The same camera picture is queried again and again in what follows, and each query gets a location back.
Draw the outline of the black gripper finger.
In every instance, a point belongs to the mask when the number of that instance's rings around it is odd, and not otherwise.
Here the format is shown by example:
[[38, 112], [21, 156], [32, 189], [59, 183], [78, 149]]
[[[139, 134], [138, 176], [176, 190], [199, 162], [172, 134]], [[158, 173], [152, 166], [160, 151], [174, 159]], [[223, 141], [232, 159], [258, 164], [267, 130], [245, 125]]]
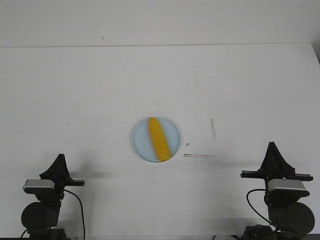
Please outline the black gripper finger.
[[60, 153], [52, 165], [39, 176], [41, 179], [58, 179], [60, 177], [60, 161], [61, 161], [62, 154]]
[[67, 167], [66, 157], [63, 153], [61, 154], [61, 176], [64, 180], [72, 180]]
[[273, 154], [274, 167], [278, 174], [294, 174], [295, 173], [295, 168], [285, 161], [285, 159], [281, 155], [274, 141], [272, 142], [272, 154]]
[[262, 164], [261, 164], [260, 168], [257, 170], [258, 172], [267, 172], [270, 169], [270, 167], [269, 167], [269, 155], [271, 153], [271, 150], [272, 150], [272, 142], [269, 142], [268, 146], [267, 146], [267, 150], [266, 150], [265, 156], [264, 156], [264, 159], [262, 161]]

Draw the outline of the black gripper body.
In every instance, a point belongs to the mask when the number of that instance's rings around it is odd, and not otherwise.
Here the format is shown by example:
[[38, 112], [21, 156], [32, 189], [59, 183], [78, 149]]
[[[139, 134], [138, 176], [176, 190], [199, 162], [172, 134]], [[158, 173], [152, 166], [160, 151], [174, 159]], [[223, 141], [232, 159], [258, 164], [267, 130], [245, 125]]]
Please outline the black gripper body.
[[241, 178], [263, 179], [265, 181], [269, 181], [273, 179], [284, 179], [284, 180], [298, 180], [303, 182], [311, 182], [313, 180], [313, 177], [310, 174], [302, 174], [302, 173], [296, 173], [293, 175], [267, 174], [261, 171], [249, 171], [249, 170], [243, 170], [240, 176]]
[[66, 187], [83, 187], [85, 185], [84, 180], [74, 180], [71, 177], [52, 177], [51, 180], [54, 182], [52, 202], [58, 202], [64, 198]]

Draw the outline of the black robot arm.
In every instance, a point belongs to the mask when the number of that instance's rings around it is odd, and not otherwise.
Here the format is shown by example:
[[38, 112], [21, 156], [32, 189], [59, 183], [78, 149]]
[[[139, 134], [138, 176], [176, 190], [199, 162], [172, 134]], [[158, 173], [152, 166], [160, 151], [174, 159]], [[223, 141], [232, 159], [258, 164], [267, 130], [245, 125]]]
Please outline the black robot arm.
[[84, 180], [74, 180], [69, 173], [66, 157], [58, 154], [52, 165], [39, 175], [39, 179], [27, 179], [23, 185], [26, 194], [35, 195], [37, 201], [27, 205], [21, 214], [24, 233], [30, 240], [67, 240], [66, 231], [58, 228], [58, 220], [65, 193], [79, 202], [83, 239], [86, 238], [84, 208], [81, 199], [66, 187], [83, 187]]
[[261, 191], [268, 211], [268, 217], [263, 218], [267, 224], [246, 226], [241, 239], [302, 240], [314, 229], [314, 213], [299, 201], [310, 195], [304, 182], [311, 182], [314, 178], [309, 174], [296, 173], [273, 141], [268, 143], [260, 168], [256, 171], [243, 170], [240, 176], [264, 180], [265, 187]]

